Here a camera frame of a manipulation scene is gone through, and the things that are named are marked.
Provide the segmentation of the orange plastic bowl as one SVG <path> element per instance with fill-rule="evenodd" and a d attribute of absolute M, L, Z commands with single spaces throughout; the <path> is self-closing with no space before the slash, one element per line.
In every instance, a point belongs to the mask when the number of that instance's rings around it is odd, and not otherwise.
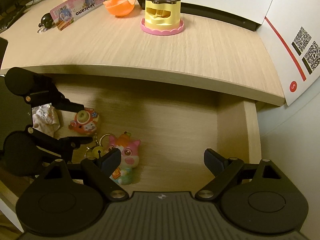
<path fill-rule="evenodd" d="M 126 16 L 135 7 L 136 0 L 107 0 L 103 2 L 105 9 L 114 16 Z"/>

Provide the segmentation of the yellow pudding cake toy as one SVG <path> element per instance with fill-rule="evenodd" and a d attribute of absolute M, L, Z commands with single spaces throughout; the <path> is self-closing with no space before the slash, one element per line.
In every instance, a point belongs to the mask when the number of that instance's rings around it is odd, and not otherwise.
<path fill-rule="evenodd" d="M 140 28 L 156 36 L 181 33 L 184 29 L 181 0 L 145 0 L 145 17 L 140 22 Z"/>

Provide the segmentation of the yellow bell keychain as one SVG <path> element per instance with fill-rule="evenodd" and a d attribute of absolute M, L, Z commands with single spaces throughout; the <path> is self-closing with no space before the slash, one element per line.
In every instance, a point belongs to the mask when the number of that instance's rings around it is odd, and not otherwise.
<path fill-rule="evenodd" d="M 101 137 L 98 137 L 97 133 L 93 135 L 94 146 L 86 147 L 86 152 L 84 153 L 85 159 L 99 159 L 107 153 L 107 149 L 103 146 L 103 140 L 109 137 L 111 134 L 106 133 Z"/>

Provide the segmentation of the black round keychain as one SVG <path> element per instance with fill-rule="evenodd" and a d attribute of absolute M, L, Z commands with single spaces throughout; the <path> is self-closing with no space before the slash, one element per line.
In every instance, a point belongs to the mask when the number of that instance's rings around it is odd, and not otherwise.
<path fill-rule="evenodd" d="M 40 23 L 38 24 L 38 33 L 46 32 L 53 26 L 53 18 L 50 13 L 46 13 L 42 16 Z"/>

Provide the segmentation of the red round cartoon keychain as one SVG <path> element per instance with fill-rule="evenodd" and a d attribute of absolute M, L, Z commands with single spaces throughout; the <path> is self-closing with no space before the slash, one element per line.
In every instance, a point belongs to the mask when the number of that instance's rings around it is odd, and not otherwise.
<path fill-rule="evenodd" d="M 100 115 L 95 109 L 84 108 L 84 110 L 75 114 L 68 125 L 68 129 L 83 135 L 93 135 L 97 133 L 100 124 L 99 118 Z"/>

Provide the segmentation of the large white cardboard box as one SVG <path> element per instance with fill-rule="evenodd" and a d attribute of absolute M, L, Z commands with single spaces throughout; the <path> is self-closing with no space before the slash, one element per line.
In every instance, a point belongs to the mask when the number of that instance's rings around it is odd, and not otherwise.
<path fill-rule="evenodd" d="M 319 78 L 319 0 L 181 0 L 181 11 L 256 31 L 288 105 Z"/>

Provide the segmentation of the pink Volcano card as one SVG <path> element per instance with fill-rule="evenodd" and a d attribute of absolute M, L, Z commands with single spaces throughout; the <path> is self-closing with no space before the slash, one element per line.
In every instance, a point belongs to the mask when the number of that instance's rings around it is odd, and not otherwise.
<path fill-rule="evenodd" d="M 50 11 L 56 27 L 62 31 L 89 12 L 103 5 L 106 0 L 67 0 Z"/>

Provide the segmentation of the pink fox squishy toy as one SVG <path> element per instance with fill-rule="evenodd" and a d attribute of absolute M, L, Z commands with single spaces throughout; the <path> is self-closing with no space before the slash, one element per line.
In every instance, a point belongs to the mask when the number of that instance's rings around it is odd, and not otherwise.
<path fill-rule="evenodd" d="M 129 185 L 133 182 L 133 169 L 139 164 L 140 140 L 131 139 L 129 132 L 124 132 L 119 137 L 109 136 L 108 151 L 115 148 L 120 150 L 121 162 L 110 178 L 120 185 Z"/>

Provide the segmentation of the pink white cloth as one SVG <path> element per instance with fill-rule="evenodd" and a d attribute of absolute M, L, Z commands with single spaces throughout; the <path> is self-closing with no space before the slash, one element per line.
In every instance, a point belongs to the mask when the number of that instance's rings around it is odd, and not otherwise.
<path fill-rule="evenodd" d="M 60 128 L 58 114 L 51 103 L 33 107 L 32 116 L 33 128 L 50 137 Z"/>

